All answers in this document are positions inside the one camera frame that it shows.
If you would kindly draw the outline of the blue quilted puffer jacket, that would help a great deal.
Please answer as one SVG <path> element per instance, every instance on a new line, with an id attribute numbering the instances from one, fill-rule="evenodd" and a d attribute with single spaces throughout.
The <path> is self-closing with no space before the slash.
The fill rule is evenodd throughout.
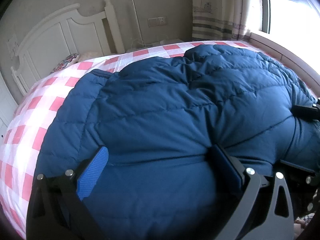
<path id="1" fill-rule="evenodd" d="M 37 158 L 29 239 L 292 239 L 319 213 L 319 108 L 263 53 L 200 45 L 69 92 Z"/>

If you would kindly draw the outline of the pink white checkered bed sheet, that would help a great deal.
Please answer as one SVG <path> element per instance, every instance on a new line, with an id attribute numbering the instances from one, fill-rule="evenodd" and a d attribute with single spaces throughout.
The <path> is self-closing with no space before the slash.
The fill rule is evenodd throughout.
<path id="1" fill-rule="evenodd" d="M 36 175 L 61 175 L 105 146 L 109 160 L 84 199 L 116 239 L 174 239 L 207 215 L 214 180 L 204 154 L 217 104 L 238 95 L 222 71 L 253 52 L 225 43 L 175 44 L 77 63 L 35 83 L 1 145 L 1 204 L 26 237 Z"/>

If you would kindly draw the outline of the colourful patterned pillow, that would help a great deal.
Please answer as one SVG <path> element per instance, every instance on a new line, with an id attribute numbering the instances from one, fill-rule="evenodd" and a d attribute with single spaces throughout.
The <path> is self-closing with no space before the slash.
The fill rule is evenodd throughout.
<path id="1" fill-rule="evenodd" d="M 74 53 L 69 56 L 67 56 L 64 60 L 62 60 L 60 63 L 57 64 L 57 66 L 50 72 L 51 74 L 54 72 L 59 72 L 73 64 L 76 64 L 79 59 L 79 54 Z"/>

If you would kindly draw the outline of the cream fluffy pillow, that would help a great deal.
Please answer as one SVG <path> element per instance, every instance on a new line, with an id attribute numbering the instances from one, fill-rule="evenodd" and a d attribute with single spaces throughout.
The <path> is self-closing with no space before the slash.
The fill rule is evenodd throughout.
<path id="1" fill-rule="evenodd" d="M 81 54 L 78 58 L 78 61 L 82 62 L 82 61 L 86 61 L 86 60 L 90 60 L 90 59 L 95 59 L 97 57 L 101 57 L 101 54 L 99 52 L 88 51 L 88 52 Z"/>

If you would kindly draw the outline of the white wardrobe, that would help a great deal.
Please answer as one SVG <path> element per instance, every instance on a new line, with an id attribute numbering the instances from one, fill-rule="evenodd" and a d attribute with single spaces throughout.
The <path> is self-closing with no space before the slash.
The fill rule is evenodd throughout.
<path id="1" fill-rule="evenodd" d="M 5 81 L 0 74 L 0 127 L 1 127 L 1 143 L 5 138 L 5 133 L 10 122 L 13 119 L 14 112 L 17 108 L 17 103 L 9 92 Z"/>

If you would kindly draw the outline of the white bedside table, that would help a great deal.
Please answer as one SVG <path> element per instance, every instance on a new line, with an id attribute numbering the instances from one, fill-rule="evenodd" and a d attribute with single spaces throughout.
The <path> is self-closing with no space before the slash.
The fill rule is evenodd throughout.
<path id="1" fill-rule="evenodd" d="M 172 40 L 161 40 L 153 43 L 145 43 L 140 39 L 135 39 L 131 43 L 131 47 L 126 50 L 127 53 L 138 51 L 141 49 L 148 49 L 152 47 L 158 47 L 158 46 L 164 46 L 164 45 L 169 45 L 169 44 L 174 44 L 174 43 L 181 43 L 183 40 L 177 38 L 177 39 L 172 39 Z"/>

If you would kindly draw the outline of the white wooden headboard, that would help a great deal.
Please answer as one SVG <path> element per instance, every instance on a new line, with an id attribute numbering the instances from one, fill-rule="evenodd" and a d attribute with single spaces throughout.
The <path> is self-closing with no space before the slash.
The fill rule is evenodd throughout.
<path id="1" fill-rule="evenodd" d="M 66 6 L 45 17 L 23 39 L 17 50 L 19 67 L 11 68 L 22 95 L 49 75 L 68 55 L 90 51 L 104 56 L 125 52 L 111 0 L 104 0 L 102 12 L 82 16 L 80 4 Z"/>

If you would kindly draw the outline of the brown wooden window sill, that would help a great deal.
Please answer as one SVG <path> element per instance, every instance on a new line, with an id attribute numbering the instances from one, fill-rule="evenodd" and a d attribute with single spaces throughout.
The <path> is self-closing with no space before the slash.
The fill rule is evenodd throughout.
<path id="1" fill-rule="evenodd" d="M 249 43 L 292 69 L 319 96 L 319 74 L 298 55 L 273 41 L 269 34 L 262 31 L 251 32 Z"/>

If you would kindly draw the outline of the white standing lamp pole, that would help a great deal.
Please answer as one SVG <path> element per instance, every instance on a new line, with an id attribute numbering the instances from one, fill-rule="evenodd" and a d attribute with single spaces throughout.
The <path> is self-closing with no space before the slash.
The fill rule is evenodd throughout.
<path id="1" fill-rule="evenodd" d="M 139 18 L 138 18 L 137 10 L 136 10 L 135 1 L 134 1 L 134 0 L 131 0 L 131 4 L 132 4 L 132 10 L 133 10 L 134 18 L 135 18 L 135 23 L 136 23 L 136 27 L 137 27 L 139 39 L 140 39 L 142 45 L 144 45 L 145 43 L 144 43 L 144 40 L 143 40 L 143 35 L 142 35 L 141 28 L 140 28 L 140 23 L 139 23 Z"/>

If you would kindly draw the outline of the dark framed window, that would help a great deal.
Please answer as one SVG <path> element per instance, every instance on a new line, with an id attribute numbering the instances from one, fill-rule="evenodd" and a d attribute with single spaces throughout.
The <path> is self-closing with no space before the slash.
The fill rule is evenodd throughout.
<path id="1" fill-rule="evenodd" d="M 262 31 L 277 37 L 318 36 L 317 0 L 263 0 Z"/>

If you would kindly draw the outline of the patterned beige curtain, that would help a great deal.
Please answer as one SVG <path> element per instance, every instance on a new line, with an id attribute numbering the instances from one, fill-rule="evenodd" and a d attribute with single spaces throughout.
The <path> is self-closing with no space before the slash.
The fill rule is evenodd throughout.
<path id="1" fill-rule="evenodd" d="M 193 0 L 192 39 L 248 40 L 263 25 L 263 0 Z"/>

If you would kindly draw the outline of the wall power socket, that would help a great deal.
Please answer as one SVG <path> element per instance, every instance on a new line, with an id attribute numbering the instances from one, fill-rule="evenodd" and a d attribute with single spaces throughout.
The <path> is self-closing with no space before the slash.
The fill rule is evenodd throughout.
<path id="1" fill-rule="evenodd" d="M 148 18 L 148 26 L 149 27 L 159 27 L 167 25 L 167 17 L 154 17 L 154 18 Z"/>

